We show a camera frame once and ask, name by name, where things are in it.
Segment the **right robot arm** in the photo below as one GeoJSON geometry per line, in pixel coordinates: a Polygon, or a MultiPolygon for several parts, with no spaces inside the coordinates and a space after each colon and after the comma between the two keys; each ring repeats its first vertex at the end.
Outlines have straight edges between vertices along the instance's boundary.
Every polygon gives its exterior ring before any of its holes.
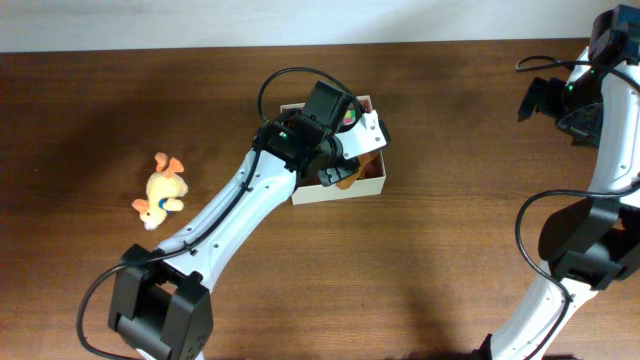
{"type": "Polygon", "coordinates": [[[518,72],[555,67],[568,79],[535,78],[518,111],[543,113],[574,143],[597,148],[585,191],[553,213],[538,241],[541,259],[523,256],[537,276],[511,319],[473,351],[477,359],[544,359],[568,320],[612,282],[639,269],[639,10],[618,5],[593,23],[574,61],[535,55],[518,72]]]}

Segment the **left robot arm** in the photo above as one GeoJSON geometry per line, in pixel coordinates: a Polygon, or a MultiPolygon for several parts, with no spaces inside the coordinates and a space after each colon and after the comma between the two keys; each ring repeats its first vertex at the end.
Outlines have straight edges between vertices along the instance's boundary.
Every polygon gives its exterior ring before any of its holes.
{"type": "Polygon", "coordinates": [[[263,123],[233,178],[183,229],[152,251],[134,244],[123,254],[109,327],[145,359],[202,358],[210,294],[257,225],[305,180],[337,183],[388,143],[375,110],[317,82],[302,107],[263,123]]]}

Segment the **brown plush toy with carrot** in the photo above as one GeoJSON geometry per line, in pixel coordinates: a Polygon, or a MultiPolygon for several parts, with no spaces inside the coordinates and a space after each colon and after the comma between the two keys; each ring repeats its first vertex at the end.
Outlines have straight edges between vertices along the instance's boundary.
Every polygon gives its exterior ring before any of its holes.
{"type": "Polygon", "coordinates": [[[375,160],[379,157],[379,152],[370,152],[358,157],[358,166],[354,174],[339,181],[336,186],[340,190],[348,190],[357,180],[375,177],[377,170],[375,160]]]}

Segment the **colourful puzzle cube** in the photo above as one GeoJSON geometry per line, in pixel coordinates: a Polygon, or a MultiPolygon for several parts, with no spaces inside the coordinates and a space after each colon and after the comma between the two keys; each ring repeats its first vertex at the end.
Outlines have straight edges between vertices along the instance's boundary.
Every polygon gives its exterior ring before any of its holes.
{"type": "Polygon", "coordinates": [[[348,126],[356,121],[356,112],[354,110],[348,110],[342,121],[343,126],[348,126]]]}

